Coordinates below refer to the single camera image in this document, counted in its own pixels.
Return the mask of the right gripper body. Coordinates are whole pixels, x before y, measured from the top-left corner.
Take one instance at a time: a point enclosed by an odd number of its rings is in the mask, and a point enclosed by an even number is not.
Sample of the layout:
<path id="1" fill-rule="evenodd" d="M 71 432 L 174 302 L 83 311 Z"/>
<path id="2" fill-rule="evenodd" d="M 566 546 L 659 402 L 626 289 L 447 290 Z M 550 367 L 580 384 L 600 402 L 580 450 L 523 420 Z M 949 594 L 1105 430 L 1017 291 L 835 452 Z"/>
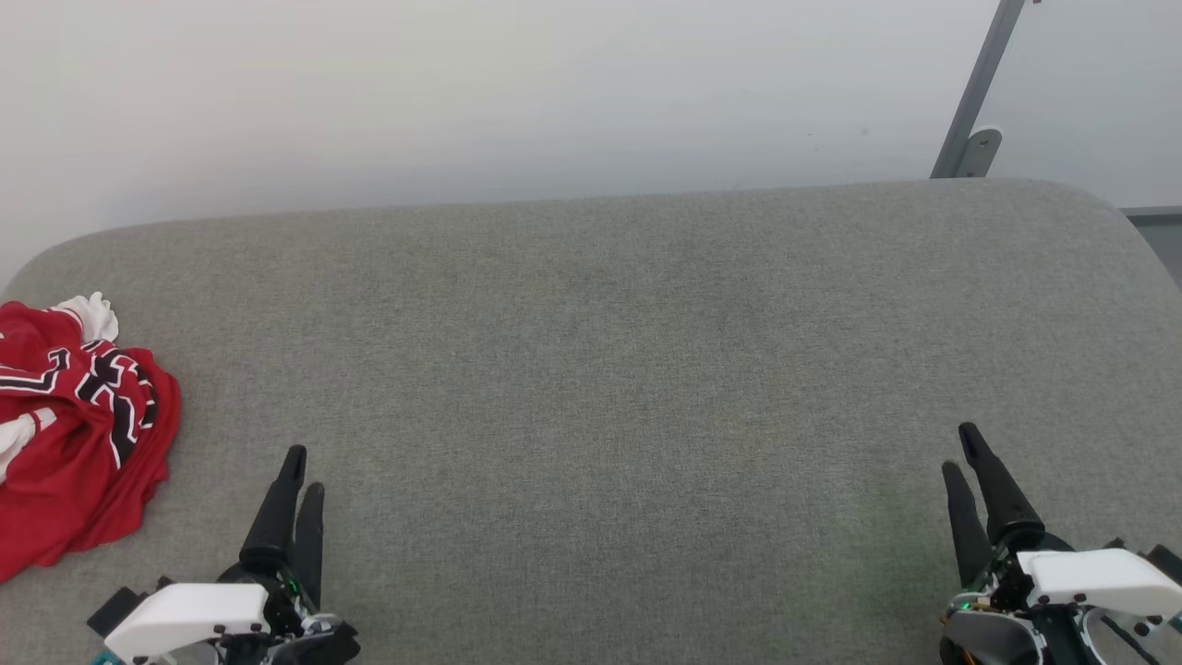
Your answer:
<path id="1" fill-rule="evenodd" d="M 987 537 L 955 540 L 961 589 L 940 618 L 942 665 L 1108 665 L 1089 633 L 1089 614 L 1139 659 L 1147 657 L 1139 640 L 1095 605 L 1072 600 L 1052 611 L 1046 600 L 1030 604 L 1033 581 L 1018 550 L 1060 554 L 1073 547 L 1052 534 L 1014 534 L 996 546 Z"/>

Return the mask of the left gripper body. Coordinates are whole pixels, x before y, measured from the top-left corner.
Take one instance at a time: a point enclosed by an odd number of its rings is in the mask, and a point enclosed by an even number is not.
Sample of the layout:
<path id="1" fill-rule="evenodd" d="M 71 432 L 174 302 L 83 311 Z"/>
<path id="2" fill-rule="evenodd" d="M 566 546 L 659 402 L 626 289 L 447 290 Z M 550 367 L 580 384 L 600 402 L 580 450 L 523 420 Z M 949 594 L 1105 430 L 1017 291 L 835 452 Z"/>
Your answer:
<path id="1" fill-rule="evenodd" d="M 322 613 L 322 563 L 275 573 L 252 573 L 233 565 L 220 583 L 259 583 L 269 593 L 264 624 L 247 633 L 217 638 L 217 665 L 349 665 L 361 654 L 358 631 Z"/>

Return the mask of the grey metal pole bracket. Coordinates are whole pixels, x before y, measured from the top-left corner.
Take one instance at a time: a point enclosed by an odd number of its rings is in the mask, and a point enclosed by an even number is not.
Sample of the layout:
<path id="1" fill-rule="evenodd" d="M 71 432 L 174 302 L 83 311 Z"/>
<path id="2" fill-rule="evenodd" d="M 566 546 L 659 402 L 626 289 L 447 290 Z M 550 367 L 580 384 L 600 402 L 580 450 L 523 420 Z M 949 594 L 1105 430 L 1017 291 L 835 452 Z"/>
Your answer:
<path id="1" fill-rule="evenodd" d="M 987 177 L 1001 144 L 1002 131 L 999 128 L 980 128 L 975 132 L 972 132 L 965 143 L 953 177 Z"/>

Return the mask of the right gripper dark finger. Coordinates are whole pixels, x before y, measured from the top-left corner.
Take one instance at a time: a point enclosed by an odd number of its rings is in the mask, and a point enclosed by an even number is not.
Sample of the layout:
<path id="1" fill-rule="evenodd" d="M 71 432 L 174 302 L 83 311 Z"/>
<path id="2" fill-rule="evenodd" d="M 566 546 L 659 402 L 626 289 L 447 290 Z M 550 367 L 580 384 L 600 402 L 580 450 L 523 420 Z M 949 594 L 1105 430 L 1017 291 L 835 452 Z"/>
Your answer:
<path id="1" fill-rule="evenodd" d="M 1045 533 L 1045 524 L 1030 498 L 1019 488 L 1017 480 L 993 452 L 974 422 L 962 422 L 957 426 L 959 441 L 965 458 L 975 472 L 983 508 L 986 508 L 986 535 L 992 546 L 1008 546 L 1038 540 Z"/>
<path id="2" fill-rule="evenodd" d="M 965 591 L 975 591 L 980 588 L 983 574 L 989 568 L 993 546 L 979 519 L 975 493 L 970 491 L 961 467 L 946 459 L 942 477 L 953 548 L 957 558 L 959 583 Z"/>

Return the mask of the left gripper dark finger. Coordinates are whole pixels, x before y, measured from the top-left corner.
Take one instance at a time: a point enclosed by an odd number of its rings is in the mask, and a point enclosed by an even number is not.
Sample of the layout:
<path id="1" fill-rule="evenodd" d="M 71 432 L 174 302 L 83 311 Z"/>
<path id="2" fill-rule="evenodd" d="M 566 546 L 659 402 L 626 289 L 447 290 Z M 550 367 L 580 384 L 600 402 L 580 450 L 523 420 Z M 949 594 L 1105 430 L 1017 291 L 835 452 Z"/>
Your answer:
<path id="1" fill-rule="evenodd" d="M 312 609 L 322 609 L 325 487 L 313 481 L 303 493 L 293 532 L 293 573 Z"/>
<path id="2" fill-rule="evenodd" d="M 240 549 L 240 563 L 247 568 L 279 567 L 290 563 L 296 532 L 296 502 L 307 471 L 307 446 L 290 446 L 282 467 L 253 519 Z"/>

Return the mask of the grey fabric sofa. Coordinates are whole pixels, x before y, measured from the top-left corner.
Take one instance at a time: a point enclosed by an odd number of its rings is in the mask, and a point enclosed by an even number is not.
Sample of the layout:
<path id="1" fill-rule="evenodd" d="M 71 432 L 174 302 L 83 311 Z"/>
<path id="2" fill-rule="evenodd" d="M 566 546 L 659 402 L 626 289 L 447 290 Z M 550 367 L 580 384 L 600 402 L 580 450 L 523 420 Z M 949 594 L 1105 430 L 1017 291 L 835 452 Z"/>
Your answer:
<path id="1" fill-rule="evenodd" d="M 1104 201 L 939 180 L 287 213 L 54 246 L 180 383 L 139 532 L 0 586 L 0 665 L 87 665 L 121 586 L 235 559 L 293 443 L 361 665 L 937 664 L 940 467 L 1182 554 L 1182 292 Z"/>

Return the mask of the red Bulls 23 jersey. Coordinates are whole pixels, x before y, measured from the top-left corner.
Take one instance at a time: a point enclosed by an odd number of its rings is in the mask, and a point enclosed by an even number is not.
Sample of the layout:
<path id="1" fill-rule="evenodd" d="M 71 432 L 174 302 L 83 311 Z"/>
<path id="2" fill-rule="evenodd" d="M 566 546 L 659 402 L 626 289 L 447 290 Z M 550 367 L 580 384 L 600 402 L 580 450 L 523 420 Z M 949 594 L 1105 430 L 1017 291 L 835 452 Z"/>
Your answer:
<path id="1" fill-rule="evenodd" d="M 169 477 L 177 379 L 93 292 L 0 306 L 0 585 L 139 530 Z"/>

